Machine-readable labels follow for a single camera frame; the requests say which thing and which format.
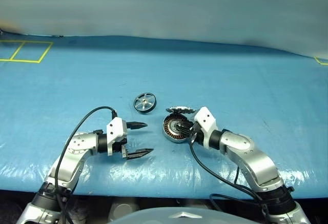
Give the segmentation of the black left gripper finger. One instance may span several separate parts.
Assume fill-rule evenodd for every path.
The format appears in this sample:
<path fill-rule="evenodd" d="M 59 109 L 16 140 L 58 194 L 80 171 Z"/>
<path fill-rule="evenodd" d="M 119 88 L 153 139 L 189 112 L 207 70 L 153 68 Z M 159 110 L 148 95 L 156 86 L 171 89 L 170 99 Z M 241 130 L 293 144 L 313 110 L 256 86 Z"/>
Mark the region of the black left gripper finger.
<path fill-rule="evenodd" d="M 140 158 L 140 157 L 143 157 L 143 156 L 149 154 L 152 151 L 153 151 L 152 148 L 144 148 L 144 149 L 138 149 L 135 152 L 131 152 L 131 153 L 128 152 L 126 159 L 131 160 L 131 159 Z"/>
<path fill-rule="evenodd" d="M 136 122 L 136 121 L 127 122 L 127 128 L 131 130 L 141 129 L 147 126 L 148 125 L 146 123 L 142 123 L 142 122 Z"/>

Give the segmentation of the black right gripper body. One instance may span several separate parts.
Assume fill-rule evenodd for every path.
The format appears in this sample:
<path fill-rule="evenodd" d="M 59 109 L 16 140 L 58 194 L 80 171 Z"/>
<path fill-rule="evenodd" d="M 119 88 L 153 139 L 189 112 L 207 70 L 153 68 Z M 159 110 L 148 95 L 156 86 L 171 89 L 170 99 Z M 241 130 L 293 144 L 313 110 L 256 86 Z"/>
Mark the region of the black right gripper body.
<path fill-rule="evenodd" d="M 195 122 L 190 128 L 190 143 L 193 144 L 194 142 L 203 145 L 203 132 L 198 122 Z"/>

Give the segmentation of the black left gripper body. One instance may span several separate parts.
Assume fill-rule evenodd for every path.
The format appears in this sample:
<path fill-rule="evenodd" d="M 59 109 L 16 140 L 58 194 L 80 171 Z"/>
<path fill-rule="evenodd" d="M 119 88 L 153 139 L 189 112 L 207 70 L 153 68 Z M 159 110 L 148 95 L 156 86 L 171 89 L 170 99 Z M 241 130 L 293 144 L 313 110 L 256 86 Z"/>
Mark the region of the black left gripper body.
<path fill-rule="evenodd" d="M 121 135 L 115 139 L 115 142 L 112 145 L 112 150 L 114 153 L 120 152 L 123 158 L 127 158 L 128 150 L 126 149 L 126 143 L 127 143 L 128 128 L 125 120 L 121 121 L 121 125 L 119 126 L 119 128 L 120 128 Z"/>

